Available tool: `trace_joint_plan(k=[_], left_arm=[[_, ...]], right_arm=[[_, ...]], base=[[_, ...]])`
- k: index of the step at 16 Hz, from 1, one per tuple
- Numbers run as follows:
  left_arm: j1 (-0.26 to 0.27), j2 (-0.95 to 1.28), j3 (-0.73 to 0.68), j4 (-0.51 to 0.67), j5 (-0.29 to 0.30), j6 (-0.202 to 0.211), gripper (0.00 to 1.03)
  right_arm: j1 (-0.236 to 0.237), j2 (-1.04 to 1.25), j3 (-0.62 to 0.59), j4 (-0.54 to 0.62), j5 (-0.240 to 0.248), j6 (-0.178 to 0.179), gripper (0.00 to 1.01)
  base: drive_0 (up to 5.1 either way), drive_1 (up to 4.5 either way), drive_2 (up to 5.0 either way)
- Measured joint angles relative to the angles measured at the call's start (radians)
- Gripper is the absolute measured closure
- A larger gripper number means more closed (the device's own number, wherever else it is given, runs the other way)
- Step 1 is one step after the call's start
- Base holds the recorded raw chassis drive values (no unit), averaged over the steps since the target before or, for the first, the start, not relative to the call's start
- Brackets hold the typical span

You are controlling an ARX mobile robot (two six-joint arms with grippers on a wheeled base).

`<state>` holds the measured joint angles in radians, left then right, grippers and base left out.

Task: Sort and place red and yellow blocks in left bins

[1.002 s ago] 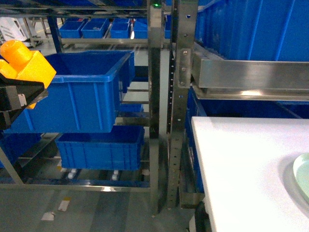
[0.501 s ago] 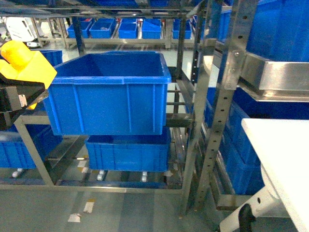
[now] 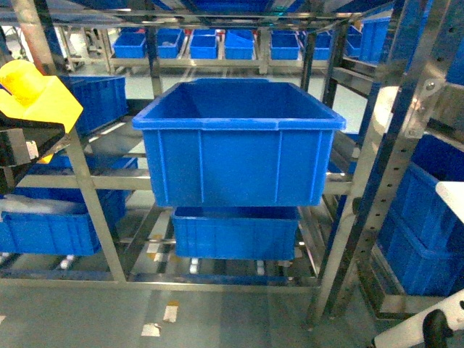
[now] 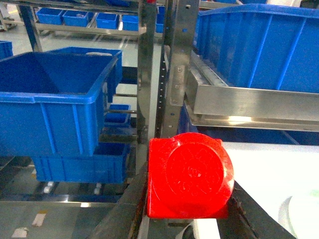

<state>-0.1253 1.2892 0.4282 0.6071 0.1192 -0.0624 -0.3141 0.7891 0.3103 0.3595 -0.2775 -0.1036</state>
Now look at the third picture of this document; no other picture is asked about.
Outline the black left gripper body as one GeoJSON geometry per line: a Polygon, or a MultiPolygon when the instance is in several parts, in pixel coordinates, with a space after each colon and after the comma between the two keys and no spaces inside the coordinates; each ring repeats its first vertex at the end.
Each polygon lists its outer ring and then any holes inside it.
{"type": "Polygon", "coordinates": [[[37,158],[36,129],[1,128],[1,194],[12,192],[21,180],[20,171],[37,158]]]}

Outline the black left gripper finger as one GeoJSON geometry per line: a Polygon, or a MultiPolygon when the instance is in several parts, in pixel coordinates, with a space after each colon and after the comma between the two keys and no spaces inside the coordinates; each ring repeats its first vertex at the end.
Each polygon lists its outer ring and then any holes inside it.
{"type": "Polygon", "coordinates": [[[50,123],[43,121],[19,120],[7,117],[1,113],[1,128],[22,128],[32,127],[36,129],[36,143],[38,145],[38,158],[44,156],[52,149],[64,136],[65,127],[61,123],[50,123]]]}

